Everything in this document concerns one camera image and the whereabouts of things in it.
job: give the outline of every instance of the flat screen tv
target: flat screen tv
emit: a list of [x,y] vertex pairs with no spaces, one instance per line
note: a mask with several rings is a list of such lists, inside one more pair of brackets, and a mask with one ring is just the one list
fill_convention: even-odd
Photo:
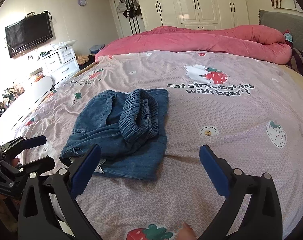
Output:
[[22,52],[53,37],[47,12],[25,18],[7,26],[5,30],[11,58],[18,51]]

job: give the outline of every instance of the drawer handle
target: drawer handle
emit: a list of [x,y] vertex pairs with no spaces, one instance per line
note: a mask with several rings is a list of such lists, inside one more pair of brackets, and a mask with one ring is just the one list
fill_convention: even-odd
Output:
[[68,68],[66,68],[62,73],[64,73],[64,72],[66,72],[67,70],[69,70],[69,67]]

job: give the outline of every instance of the metal screw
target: metal screw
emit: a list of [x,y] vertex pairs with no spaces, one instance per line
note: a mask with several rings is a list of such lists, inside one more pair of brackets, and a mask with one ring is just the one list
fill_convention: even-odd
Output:
[[271,175],[268,172],[264,173],[264,177],[266,179],[271,179]]
[[61,169],[58,171],[58,173],[59,173],[60,175],[64,175],[64,174],[67,173],[67,169],[66,169],[66,168],[61,168]]
[[243,172],[242,172],[240,169],[234,169],[234,173],[235,173],[236,175],[241,175],[241,174],[243,174]]
[[32,172],[30,175],[29,175],[29,178],[33,179],[37,176],[37,173],[35,172]]

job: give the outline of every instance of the wall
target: wall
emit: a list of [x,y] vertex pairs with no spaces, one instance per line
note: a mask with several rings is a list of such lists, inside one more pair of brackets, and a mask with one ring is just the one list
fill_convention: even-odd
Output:
[[[118,38],[117,30],[108,0],[86,0],[84,7],[77,0],[5,0],[0,8],[0,101],[1,92],[12,86],[13,80],[21,78],[35,69],[36,58],[44,51],[44,46],[60,41],[78,40],[73,48],[78,55],[87,55],[93,45],[107,44]],[[53,16],[54,37],[27,55],[10,59],[5,44],[5,27],[23,19],[29,12],[42,13],[44,10]]]
[[246,0],[246,2],[249,15],[249,24],[258,24],[259,10],[283,12],[303,16],[303,13],[294,10],[273,8],[270,0]]

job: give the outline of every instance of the striped pillow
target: striped pillow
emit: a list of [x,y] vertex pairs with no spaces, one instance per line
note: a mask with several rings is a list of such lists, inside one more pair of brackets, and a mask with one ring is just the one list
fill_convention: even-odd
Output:
[[287,66],[303,76],[303,51],[292,48],[292,58]]

